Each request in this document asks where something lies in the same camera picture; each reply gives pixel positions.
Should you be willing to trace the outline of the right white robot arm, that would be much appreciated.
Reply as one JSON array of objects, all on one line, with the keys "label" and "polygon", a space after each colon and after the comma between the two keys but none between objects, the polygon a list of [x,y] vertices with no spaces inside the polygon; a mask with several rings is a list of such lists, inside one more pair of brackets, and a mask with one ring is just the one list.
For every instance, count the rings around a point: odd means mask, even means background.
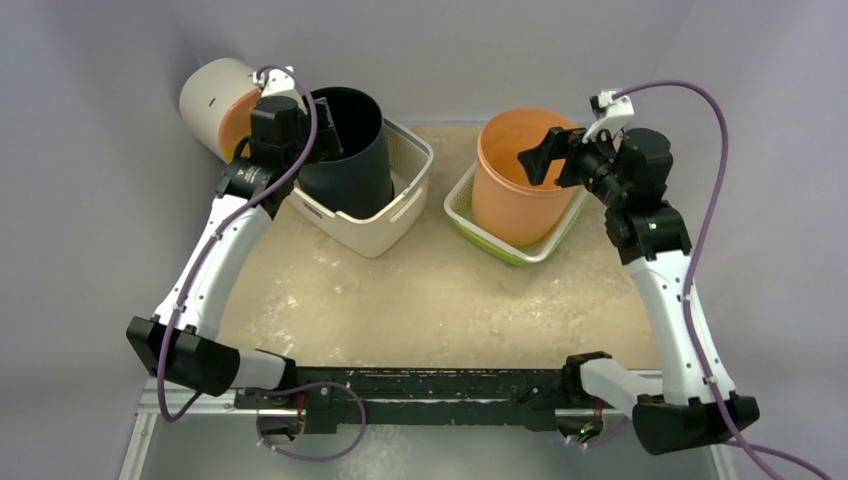
[{"label": "right white robot arm", "polygon": [[607,236],[637,285],[662,373],[649,380],[605,352],[571,355],[563,366],[563,397],[576,407],[597,398],[621,411],[651,455],[723,443],[760,411],[753,397],[737,394],[686,279],[692,243],[681,214],[663,198],[671,143],[646,128],[625,132],[618,145],[607,131],[589,141],[586,132],[553,127],[517,159],[533,186],[563,161],[556,185],[581,186],[604,205]]}]

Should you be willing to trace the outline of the large orange plastic bucket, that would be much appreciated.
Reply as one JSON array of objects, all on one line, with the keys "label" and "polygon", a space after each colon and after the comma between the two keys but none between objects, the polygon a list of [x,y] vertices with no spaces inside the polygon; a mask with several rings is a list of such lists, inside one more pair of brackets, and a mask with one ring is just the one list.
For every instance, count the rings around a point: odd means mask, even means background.
[{"label": "large orange plastic bucket", "polygon": [[520,152],[538,146],[552,127],[574,129],[577,124],[551,110],[520,107],[495,115],[478,137],[473,219],[509,245],[528,246],[545,237],[578,192],[557,186],[555,172],[542,184],[531,185],[518,160]]}]

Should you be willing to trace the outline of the green white perforated basket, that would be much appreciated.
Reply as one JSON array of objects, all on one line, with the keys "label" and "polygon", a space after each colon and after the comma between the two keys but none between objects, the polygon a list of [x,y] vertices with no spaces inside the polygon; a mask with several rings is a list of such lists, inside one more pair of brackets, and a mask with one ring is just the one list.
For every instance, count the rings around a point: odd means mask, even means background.
[{"label": "green white perforated basket", "polygon": [[588,198],[588,192],[579,188],[552,230],[533,244],[515,247],[476,224],[471,207],[475,172],[475,164],[466,170],[446,196],[443,202],[444,211],[459,233],[472,244],[513,266],[530,266],[546,261],[566,238]]}]

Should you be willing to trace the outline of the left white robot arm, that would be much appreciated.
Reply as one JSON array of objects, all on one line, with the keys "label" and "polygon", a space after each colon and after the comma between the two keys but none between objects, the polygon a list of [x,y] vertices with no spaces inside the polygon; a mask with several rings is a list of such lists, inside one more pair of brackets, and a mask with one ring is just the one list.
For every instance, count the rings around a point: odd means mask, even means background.
[{"label": "left white robot arm", "polygon": [[216,187],[205,228],[188,263],[149,318],[133,318],[127,339],[159,395],[167,383],[219,396],[258,388],[272,408],[297,399],[292,360],[218,342],[224,308],[247,257],[294,190],[302,167],[342,154],[326,99],[262,98]]}]

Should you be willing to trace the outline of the tall black cylindrical bin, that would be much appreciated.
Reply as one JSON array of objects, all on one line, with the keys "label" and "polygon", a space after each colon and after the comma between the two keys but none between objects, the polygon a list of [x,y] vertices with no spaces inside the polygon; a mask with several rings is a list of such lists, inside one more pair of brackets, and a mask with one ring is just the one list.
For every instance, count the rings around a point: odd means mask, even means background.
[{"label": "tall black cylindrical bin", "polygon": [[312,96],[327,101],[342,153],[303,166],[299,187],[329,211],[368,219],[395,198],[381,108],[349,87],[325,87]]}]

